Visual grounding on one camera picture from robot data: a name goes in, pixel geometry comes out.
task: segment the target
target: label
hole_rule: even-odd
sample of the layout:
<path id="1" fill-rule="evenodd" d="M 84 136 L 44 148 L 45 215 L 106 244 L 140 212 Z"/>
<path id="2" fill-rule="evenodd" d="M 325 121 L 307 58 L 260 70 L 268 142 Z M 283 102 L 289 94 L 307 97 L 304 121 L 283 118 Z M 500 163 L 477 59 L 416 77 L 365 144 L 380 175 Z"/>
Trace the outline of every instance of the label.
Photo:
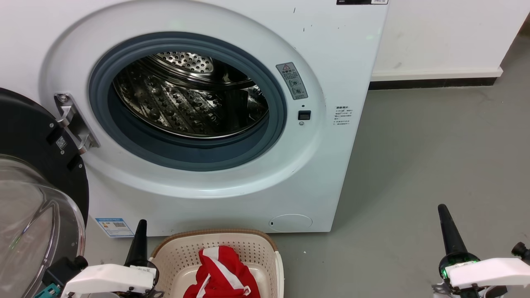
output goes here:
<path id="1" fill-rule="evenodd" d="M 333 125 L 350 125 L 354 111 L 349 106 L 336 106 Z"/>
<path id="2" fill-rule="evenodd" d="M 276 68 L 284 78 L 294 100 L 307 98 L 304 82 L 302 82 L 302 79 L 292 62 L 278 64 L 276 65 Z"/>
<path id="3" fill-rule="evenodd" d="M 132 269 L 149 272 L 153 275 L 154 278 L 156 278 L 156 268 L 148 268 L 148 267 L 141 267 L 141 266 L 134 266 L 134 265 L 131 265 L 130 267 Z"/>
<path id="4" fill-rule="evenodd" d="M 96 218 L 96 221 L 110 237 L 134 236 L 123 218 Z"/>
<path id="5" fill-rule="evenodd" d="M 388 4 L 388 0 L 337 0 L 337 5 Z"/>
<path id="6" fill-rule="evenodd" d="M 66 141 L 65 139 L 61 136 L 56 142 L 55 144 L 57 144 L 57 146 L 59 147 L 59 149 L 63 150 L 65 147 L 66 147 Z"/>

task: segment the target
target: white wall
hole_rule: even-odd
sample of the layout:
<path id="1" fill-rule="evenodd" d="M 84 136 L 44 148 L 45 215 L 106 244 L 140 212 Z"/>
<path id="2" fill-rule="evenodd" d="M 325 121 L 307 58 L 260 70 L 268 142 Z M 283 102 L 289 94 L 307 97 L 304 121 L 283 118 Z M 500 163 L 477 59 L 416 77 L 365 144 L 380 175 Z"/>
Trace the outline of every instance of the white wall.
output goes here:
<path id="1" fill-rule="evenodd" d="M 372 81 L 500 76 L 530 0 L 390 0 Z"/>

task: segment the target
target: red cloth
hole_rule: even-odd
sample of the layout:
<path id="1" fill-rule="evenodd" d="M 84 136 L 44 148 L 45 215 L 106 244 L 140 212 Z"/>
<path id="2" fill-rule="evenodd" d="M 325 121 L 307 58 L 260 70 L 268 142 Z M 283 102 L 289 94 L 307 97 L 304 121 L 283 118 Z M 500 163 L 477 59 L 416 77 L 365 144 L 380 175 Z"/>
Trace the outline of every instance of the red cloth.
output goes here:
<path id="1" fill-rule="evenodd" d="M 199 251 L 201 266 L 196 285 L 191 285 L 183 298 L 260 298 L 256 280 L 247 266 L 239 261 L 228 246 Z"/>

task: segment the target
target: transparent door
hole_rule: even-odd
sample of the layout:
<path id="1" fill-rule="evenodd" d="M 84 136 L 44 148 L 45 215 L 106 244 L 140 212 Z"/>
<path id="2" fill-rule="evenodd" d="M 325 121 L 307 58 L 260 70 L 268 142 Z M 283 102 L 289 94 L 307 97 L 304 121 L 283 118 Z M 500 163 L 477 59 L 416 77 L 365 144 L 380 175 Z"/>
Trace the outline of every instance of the transparent door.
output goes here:
<path id="1" fill-rule="evenodd" d="M 25 162 L 0 156 L 0 297 L 33 298 L 45 268 L 84 252 L 77 205 Z"/>

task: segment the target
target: perforated basket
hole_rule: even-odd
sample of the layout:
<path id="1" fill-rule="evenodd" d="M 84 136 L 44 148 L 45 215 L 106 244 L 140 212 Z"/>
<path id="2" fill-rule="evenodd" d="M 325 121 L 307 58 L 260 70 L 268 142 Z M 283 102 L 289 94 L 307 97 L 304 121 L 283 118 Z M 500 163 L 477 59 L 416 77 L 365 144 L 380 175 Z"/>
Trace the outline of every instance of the perforated basket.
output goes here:
<path id="1" fill-rule="evenodd" d="M 201 263 L 203 248 L 229 246 L 254 276 L 261 298 L 284 297 L 284 267 L 276 244 L 256 230 L 201 230 L 175 234 L 153 251 L 152 262 L 160 271 L 156 289 L 164 297 L 182 298 Z"/>

